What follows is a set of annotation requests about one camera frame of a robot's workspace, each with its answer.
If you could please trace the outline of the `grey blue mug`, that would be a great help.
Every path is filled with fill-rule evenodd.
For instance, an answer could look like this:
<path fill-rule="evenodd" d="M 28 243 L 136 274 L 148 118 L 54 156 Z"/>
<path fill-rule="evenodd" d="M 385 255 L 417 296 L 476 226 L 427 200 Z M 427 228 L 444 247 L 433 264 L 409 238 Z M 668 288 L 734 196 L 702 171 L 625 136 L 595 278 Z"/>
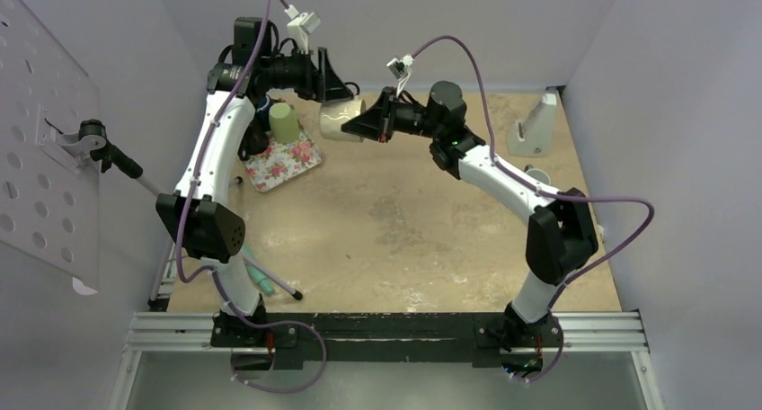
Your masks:
<path fill-rule="evenodd" d="M 540 185 L 540 184 L 551 185 L 552 184 L 550 175 L 541 168 L 537 168 L 532 165 L 527 165 L 524 169 L 524 173 L 527 175 L 527 177 L 533 179 L 534 184 L 536 185 Z"/>

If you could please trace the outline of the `beige cream mug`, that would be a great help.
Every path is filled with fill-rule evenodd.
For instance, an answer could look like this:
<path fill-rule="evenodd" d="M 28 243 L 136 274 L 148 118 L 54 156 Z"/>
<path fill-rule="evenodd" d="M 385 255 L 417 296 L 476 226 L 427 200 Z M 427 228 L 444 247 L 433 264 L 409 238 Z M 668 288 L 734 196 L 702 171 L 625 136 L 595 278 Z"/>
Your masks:
<path fill-rule="evenodd" d="M 366 110 L 365 101 L 359 97 L 334 100 L 321 104 L 318 112 L 318 128 L 327 140 L 361 143 L 363 138 L 343 132 L 341 126 Z"/>

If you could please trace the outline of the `light green mug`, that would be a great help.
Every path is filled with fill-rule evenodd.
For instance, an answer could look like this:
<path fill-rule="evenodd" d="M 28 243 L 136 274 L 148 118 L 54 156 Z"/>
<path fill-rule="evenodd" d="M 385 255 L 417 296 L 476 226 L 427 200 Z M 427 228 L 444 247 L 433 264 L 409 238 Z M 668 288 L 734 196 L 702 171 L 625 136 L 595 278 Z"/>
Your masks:
<path fill-rule="evenodd" d="M 270 131 L 274 139 L 281 144 L 298 140 L 301 129 L 297 114 L 285 102 L 277 102 L 269 110 Z"/>

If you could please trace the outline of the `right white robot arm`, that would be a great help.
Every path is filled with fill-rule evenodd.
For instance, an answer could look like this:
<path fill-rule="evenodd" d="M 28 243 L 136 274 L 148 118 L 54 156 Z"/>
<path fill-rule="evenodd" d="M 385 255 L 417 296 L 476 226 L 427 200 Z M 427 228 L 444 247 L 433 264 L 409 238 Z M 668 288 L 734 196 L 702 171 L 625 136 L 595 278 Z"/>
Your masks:
<path fill-rule="evenodd" d="M 529 269 L 518 295 L 506 306 L 501 327 L 484 333 L 506 351 L 538 346 L 551 319 L 556 292 L 572 272 L 598 251 L 598 239 L 583 192 L 562 192 L 518 171 L 466 124 L 467 104 L 459 85 L 435 83 L 428 101 L 406 101 L 392 87 L 360 114 L 340 125 L 341 133 L 386 143 L 402 132 L 430 139 L 438 168 L 486 192 L 526 226 Z"/>

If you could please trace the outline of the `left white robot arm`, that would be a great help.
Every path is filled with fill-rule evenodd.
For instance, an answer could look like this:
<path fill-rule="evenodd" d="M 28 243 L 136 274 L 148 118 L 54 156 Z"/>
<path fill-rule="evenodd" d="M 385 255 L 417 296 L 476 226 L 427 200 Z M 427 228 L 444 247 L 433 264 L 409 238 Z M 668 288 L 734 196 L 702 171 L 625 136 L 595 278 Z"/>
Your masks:
<path fill-rule="evenodd" d="M 213 347 L 262 346 L 272 337 L 261 292 L 251 280 L 244 254 L 244 220 L 229 207 L 230 175 L 237 154 L 263 152 L 270 123 L 257 112 L 269 91 L 291 89 L 317 103 L 349 99 L 353 93 L 335 74 L 323 47 L 312 51 L 316 13 L 296 13 L 288 22 L 290 53 L 282 51 L 277 26 L 260 17 L 238 17 L 234 40 L 225 46 L 207 78 L 203 127 L 187 170 L 173 192 L 158 196 L 155 209 L 179 255 L 200 262 L 195 272 L 176 266 L 190 283 L 207 272 L 222 287 L 213 319 Z"/>

